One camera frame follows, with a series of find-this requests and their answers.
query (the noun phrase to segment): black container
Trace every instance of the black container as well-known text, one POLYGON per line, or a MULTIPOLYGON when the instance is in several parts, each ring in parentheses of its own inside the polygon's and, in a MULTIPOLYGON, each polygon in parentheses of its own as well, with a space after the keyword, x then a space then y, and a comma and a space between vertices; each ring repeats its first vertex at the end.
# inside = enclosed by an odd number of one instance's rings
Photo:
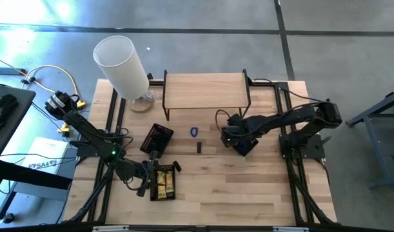
MULTIPOLYGON (((172 171, 172 184, 173 184, 173 192, 167 193, 166 198, 158 199, 158 187, 150 188, 150 200, 151 201, 161 201, 161 200, 175 200, 175 166, 174 165, 161 165, 160 166, 165 171, 172 171)), ((157 183, 157 171, 153 171, 151 182, 157 183)))
POLYGON ((139 149, 149 155, 151 151, 158 151, 159 159, 163 155, 172 135, 173 130, 154 123, 139 149))

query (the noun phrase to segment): small blue object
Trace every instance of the small blue object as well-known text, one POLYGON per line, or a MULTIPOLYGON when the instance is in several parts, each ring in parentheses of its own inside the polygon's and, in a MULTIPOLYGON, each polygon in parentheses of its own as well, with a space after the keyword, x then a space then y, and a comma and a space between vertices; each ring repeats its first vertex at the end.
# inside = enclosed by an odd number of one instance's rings
POLYGON ((198 128, 196 128, 195 126, 191 127, 190 133, 191 136, 195 138, 198 135, 198 128))

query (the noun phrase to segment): gray floor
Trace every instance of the gray floor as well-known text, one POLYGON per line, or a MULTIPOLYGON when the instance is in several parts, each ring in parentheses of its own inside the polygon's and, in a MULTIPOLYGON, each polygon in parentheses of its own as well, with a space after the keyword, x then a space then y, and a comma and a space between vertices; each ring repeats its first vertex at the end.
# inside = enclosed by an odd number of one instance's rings
MULTIPOLYGON (((394 31, 394 0, 281 0, 287 30, 394 31)), ((278 29, 273 1, 26 1, 0 0, 1 23, 111 28, 278 29)), ((90 103, 96 80, 104 78, 92 59, 94 46, 113 34, 0 31, 0 58, 30 69, 55 64, 75 77, 90 103)), ((250 77, 287 80, 279 35, 121 34, 131 38, 147 72, 239 72, 250 77)), ((394 91, 394 37, 288 36, 296 80, 306 81, 312 97, 330 98, 350 119, 394 91)), ((72 92, 68 78, 55 70, 37 76, 47 86, 72 92)), ((20 86, 18 77, 0 82, 20 86)), ((48 92, 37 92, 43 106, 48 92)), ((381 177, 366 129, 343 124, 324 130, 331 193, 337 218, 349 226, 394 229, 394 186, 369 190, 381 177)), ((55 126, 31 109, 6 148, 26 152, 35 136, 61 139, 55 126), (35 121, 43 128, 34 126, 35 121)), ((20 220, 4 226, 54 223, 62 202, 18 195, 9 211, 20 220)))

